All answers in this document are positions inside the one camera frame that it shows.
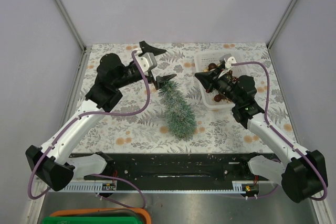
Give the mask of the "small green christmas tree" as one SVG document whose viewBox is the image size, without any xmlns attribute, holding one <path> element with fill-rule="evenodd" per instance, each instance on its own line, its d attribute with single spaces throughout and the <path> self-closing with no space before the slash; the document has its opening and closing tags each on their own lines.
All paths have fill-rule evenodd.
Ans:
<svg viewBox="0 0 336 224">
<path fill-rule="evenodd" d="M 196 128 L 196 116 L 192 106 L 179 90 L 179 84 L 168 81 L 161 89 L 160 95 L 165 107 L 164 118 L 168 130 L 178 139 L 192 137 Z"/>
</svg>

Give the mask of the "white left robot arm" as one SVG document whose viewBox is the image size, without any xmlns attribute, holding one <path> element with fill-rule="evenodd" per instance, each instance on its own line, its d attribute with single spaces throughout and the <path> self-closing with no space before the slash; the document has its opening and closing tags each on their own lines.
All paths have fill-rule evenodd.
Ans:
<svg viewBox="0 0 336 224">
<path fill-rule="evenodd" d="M 127 66 L 116 54 L 104 55 L 97 67 L 95 82 L 77 112 L 47 142 L 40 147 L 32 145 L 26 150 L 31 177 L 37 176 L 53 191 L 64 189 L 73 179 L 112 177 L 114 167 L 108 155 L 97 152 L 71 158 L 70 154 L 104 116 L 122 115 L 113 112 L 122 98 L 121 88 L 143 80 L 146 88 L 152 83 L 159 89 L 175 77 L 174 74 L 154 77 L 151 72 L 158 65 L 155 57 L 165 53 L 166 50 L 141 41 L 139 47 L 133 50 L 132 61 Z"/>
</svg>

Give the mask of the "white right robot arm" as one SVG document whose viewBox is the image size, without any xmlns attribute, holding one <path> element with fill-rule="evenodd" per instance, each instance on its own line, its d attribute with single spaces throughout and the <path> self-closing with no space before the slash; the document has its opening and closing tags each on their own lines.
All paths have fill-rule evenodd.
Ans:
<svg viewBox="0 0 336 224">
<path fill-rule="evenodd" d="M 257 135 L 276 154 L 279 161 L 254 155 L 239 166 L 243 179 L 250 180 L 258 175 L 281 186 L 286 195 L 296 203 L 322 192 L 319 200 L 327 196 L 328 178 L 326 163 L 321 152 L 309 151 L 288 140 L 280 129 L 271 123 L 266 109 L 255 101 L 253 77 L 242 75 L 236 81 L 221 67 L 208 72 L 197 72 L 195 77 L 210 93 L 216 90 L 232 101 L 233 117 L 244 128 Z"/>
</svg>

